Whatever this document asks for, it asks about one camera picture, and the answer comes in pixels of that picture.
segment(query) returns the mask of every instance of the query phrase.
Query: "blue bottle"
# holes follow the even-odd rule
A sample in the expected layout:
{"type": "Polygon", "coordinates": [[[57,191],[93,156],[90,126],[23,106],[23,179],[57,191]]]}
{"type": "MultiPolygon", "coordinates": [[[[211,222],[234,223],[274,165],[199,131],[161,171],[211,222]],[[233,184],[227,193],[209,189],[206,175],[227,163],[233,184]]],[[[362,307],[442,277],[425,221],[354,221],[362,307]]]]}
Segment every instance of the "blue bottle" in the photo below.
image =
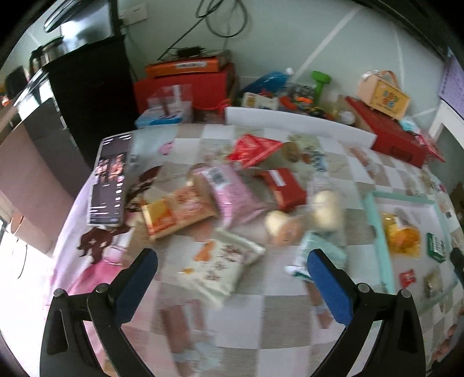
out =
{"type": "Polygon", "coordinates": [[[287,68],[285,72],[273,71],[247,85],[242,89],[242,92],[260,94],[264,89],[267,92],[276,93],[285,86],[293,74],[294,72],[291,68],[287,68]]]}

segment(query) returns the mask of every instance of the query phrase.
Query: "tray rim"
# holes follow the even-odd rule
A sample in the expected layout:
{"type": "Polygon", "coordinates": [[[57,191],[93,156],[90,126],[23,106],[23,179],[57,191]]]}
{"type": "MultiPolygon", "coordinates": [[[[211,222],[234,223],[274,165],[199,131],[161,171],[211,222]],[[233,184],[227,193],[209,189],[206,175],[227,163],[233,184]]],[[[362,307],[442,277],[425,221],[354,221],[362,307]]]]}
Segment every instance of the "tray rim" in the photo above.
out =
{"type": "MultiPolygon", "coordinates": [[[[363,200],[363,205],[366,211],[367,221],[369,225],[373,227],[375,232],[374,246],[377,254],[377,260],[379,262],[380,280],[387,293],[396,295],[397,292],[394,284],[395,276],[393,273],[392,262],[390,259],[390,252],[388,250],[387,239],[385,237],[385,232],[382,226],[382,219],[375,205],[375,198],[385,198],[398,200],[402,202],[432,205],[435,210],[435,213],[437,214],[441,230],[445,236],[444,243],[447,252],[451,251],[451,234],[445,222],[445,218],[443,214],[440,212],[438,204],[433,200],[376,190],[371,191],[369,194],[366,195],[366,197],[363,200]]],[[[448,295],[453,290],[457,283],[458,278],[453,272],[452,283],[447,289],[443,290],[442,293],[435,296],[434,298],[425,300],[423,303],[415,303],[419,314],[425,312],[426,310],[432,308],[436,303],[440,302],[446,295],[448,295]]]]}

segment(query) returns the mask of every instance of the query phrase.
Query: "electrical socket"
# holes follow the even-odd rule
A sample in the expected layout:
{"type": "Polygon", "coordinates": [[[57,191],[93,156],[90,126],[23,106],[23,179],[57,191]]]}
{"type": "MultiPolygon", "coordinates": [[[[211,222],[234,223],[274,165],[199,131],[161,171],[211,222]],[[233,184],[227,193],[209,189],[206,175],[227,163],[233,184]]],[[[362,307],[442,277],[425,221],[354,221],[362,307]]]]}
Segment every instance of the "electrical socket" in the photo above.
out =
{"type": "Polygon", "coordinates": [[[124,25],[132,25],[136,22],[146,20],[147,15],[147,3],[139,4],[125,10],[122,14],[122,21],[124,25]]]}

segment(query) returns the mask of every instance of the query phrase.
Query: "pink snack package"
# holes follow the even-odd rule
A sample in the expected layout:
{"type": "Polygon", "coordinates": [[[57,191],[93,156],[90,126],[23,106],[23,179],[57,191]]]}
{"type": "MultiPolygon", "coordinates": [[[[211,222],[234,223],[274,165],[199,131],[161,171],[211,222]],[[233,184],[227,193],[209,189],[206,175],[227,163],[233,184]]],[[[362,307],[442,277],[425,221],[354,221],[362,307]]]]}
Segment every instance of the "pink snack package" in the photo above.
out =
{"type": "Polygon", "coordinates": [[[229,164],[200,168],[195,173],[205,177],[211,186],[224,229],[244,224],[267,209],[229,164]]]}

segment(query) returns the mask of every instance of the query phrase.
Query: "phone screen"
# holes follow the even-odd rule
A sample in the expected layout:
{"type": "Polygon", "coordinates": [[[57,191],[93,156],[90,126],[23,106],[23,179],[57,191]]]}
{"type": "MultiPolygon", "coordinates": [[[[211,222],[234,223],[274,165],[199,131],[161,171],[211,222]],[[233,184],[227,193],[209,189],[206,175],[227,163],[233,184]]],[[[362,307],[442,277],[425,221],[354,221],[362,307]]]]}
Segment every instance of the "phone screen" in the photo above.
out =
{"type": "Polygon", "coordinates": [[[117,225],[122,222],[126,185],[124,168],[130,152],[131,138],[132,133],[127,133],[102,140],[93,171],[90,224],[117,225]]]}

